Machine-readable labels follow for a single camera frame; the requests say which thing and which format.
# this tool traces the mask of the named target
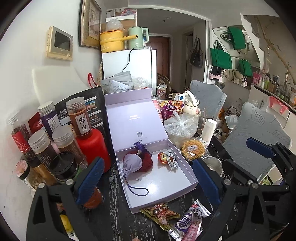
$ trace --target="leaf pattern chair cover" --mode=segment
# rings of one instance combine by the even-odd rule
[[[271,159],[266,159],[247,147],[246,141],[249,137],[267,145],[280,142],[289,149],[292,146],[292,140],[274,115],[256,108],[249,102],[244,103],[239,123],[223,146],[235,163],[261,182],[272,170],[274,163]]]
[[[198,105],[200,110],[205,108],[206,112],[213,115],[216,120],[224,105],[226,94],[217,85],[205,84],[198,80],[191,81],[190,91],[200,101]]]

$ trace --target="white roll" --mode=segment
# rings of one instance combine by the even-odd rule
[[[217,126],[217,122],[212,120],[212,119],[207,119],[205,122],[205,126],[202,130],[202,139],[204,140],[204,142],[206,143],[206,145],[208,146],[212,136],[214,134],[214,131],[216,129]]]

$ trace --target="screw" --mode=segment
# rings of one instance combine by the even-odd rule
[[[257,183],[253,183],[252,184],[252,187],[255,188],[255,189],[257,189],[259,187],[259,185]]]
[[[225,185],[230,185],[231,184],[231,181],[229,179],[225,179],[223,182],[224,182]]]
[[[67,181],[66,181],[66,184],[67,185],[72,185],[74,183],[74,181],[72,180],[72,179],[68,179]]]
[[[39,188],[44,188],[44,187],[45,187],[45,184],[44,184],[44,183],[40,183],[40,184],[38,185],[38,187],[39,187]]]

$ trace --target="mint green electric kettle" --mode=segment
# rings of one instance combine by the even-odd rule
[[[146,32],[146,41],[144,41],[143,31]],[[128,29],[128,35],[138,35],[136,39],[130,39],[128,41],[128,49],[144,49],[144,43],[149,42],[148,28],[130,27]]]

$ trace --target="white kettle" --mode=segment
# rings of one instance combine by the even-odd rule
[[[190,91],[185,91],[185,101],[183,113],[196,115],[196,110],[200,110],[198,108],[200,101],[197,100],[194,95]]]

